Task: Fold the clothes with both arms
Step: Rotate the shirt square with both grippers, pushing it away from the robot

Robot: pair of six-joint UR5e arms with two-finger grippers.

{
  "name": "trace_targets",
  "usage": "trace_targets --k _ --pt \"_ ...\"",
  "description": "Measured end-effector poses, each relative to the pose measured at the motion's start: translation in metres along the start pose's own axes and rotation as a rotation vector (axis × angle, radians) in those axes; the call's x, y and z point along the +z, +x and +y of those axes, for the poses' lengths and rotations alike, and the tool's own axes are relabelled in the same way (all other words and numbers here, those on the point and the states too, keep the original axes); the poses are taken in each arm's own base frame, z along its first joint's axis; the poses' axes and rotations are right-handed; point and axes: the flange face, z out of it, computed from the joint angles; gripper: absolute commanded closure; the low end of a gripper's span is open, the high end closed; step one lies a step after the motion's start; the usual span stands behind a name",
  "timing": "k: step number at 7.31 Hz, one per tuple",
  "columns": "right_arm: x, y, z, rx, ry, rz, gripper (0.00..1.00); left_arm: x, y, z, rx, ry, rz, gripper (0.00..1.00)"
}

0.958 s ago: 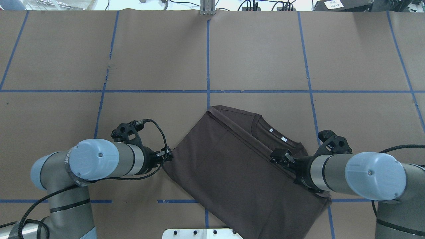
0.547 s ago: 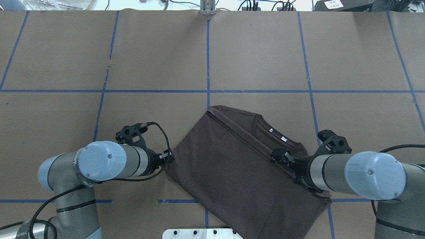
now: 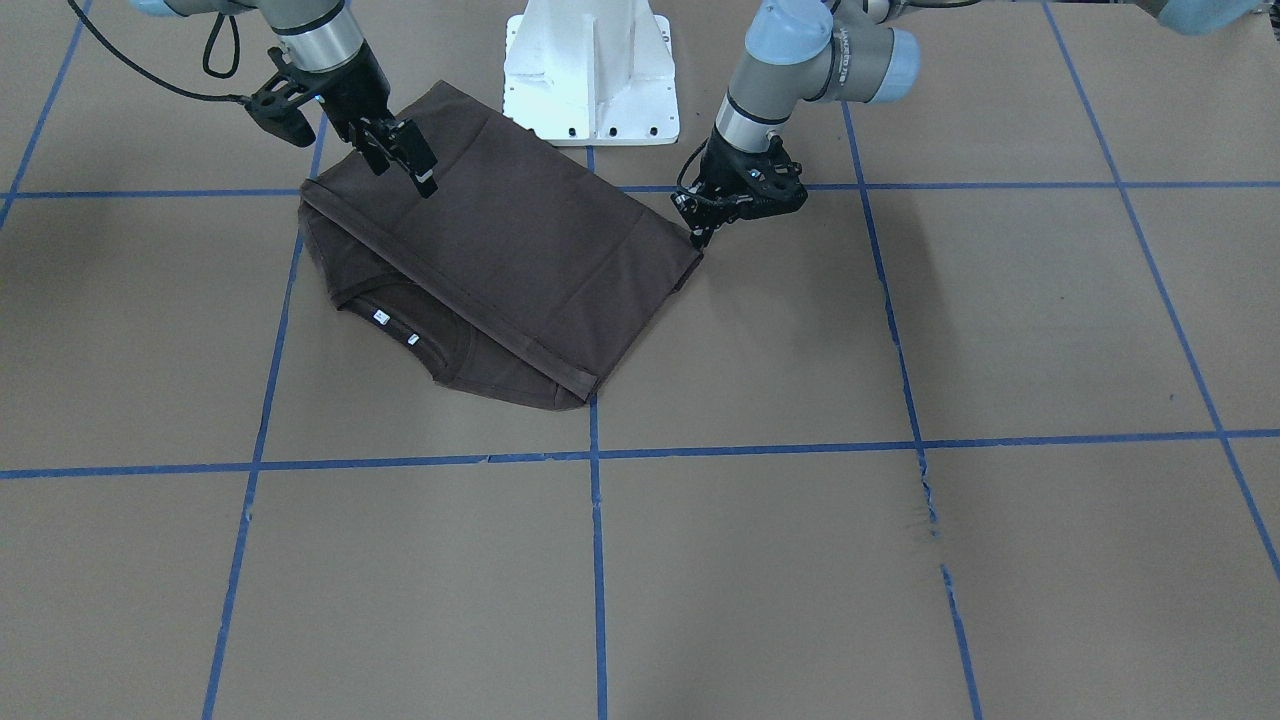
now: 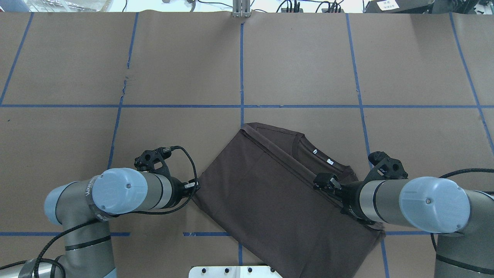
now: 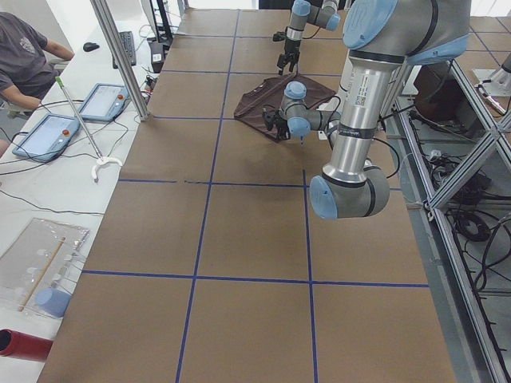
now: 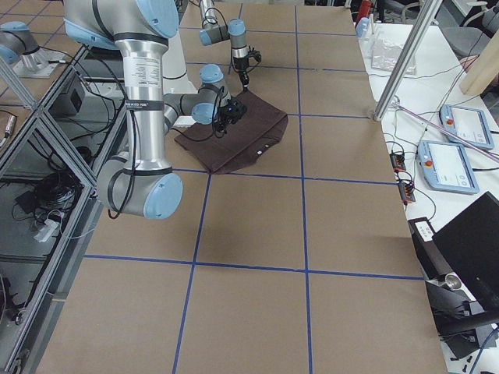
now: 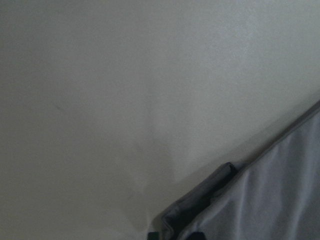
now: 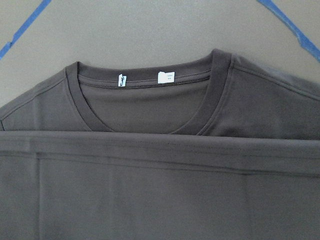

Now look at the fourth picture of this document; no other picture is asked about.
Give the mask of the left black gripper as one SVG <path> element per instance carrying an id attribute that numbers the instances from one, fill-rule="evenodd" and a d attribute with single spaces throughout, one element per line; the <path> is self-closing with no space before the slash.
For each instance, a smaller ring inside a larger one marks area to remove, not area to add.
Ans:
<path id="1" fill-rule="evenodd" d="M 190 202 L 193 192 L 201 188 L 198 178 L 182 182 L 171 176 L 165 162 L 175 147 L 145 150 L 135 158 L 134 167 L 145 178 L 147 195 L 138 209 L 181 209 Z"/>

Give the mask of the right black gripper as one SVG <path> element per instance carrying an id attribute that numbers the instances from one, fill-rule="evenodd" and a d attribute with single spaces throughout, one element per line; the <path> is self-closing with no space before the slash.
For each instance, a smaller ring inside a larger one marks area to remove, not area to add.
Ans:
<path id="1" fill-rule="evenodd" d="M 383 151 L 375 151 L 368 155 L 372 168 L 363 181 L 340 184 L 337 176 L 332 173 L 318 173 L 315 177 L 315 190 L 335 192 L 341 198 L 340 212 L 354 218 L 363 225 L 383 223 L 376 211 L 377 189 L 381 183 L 389 180 L 407 179 L 409 174 L 404 170 L 402 162 L 390 157 Z"/>

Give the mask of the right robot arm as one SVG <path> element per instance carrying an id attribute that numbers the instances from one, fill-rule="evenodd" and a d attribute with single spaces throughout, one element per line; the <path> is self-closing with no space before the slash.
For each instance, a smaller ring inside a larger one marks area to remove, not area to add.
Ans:
<path id="1" fill-rule="evenodd" d="M 340 202 L 341 213 L 364 225 L 388 223 L 429 233 L 436 278 L 493 277 L 493 193 L 466 190 L 450 179 L 493 169 L 408 178 L 402 162 L 382 151 L 371 153 L 368 160 L 372 169 L 363 181 L 343 183 L 334 174 L 319 173 L 314 189 Z"/>

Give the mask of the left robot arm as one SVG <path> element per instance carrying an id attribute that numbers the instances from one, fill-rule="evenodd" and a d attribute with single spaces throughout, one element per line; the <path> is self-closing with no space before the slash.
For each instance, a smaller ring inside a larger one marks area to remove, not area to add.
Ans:
<path id="1" fill-rule="evenodd" d="M 171 176 L 165 160 L 182 146 L 145 150 L 134 169 L 111 168 L 52 190 L 44 213 L 63 232 L 51 239 L 16 278 L 116 278 L 109 221 L 128 214 L 166 215 L 182 209 L 200 189 L 194 177 Z"/>

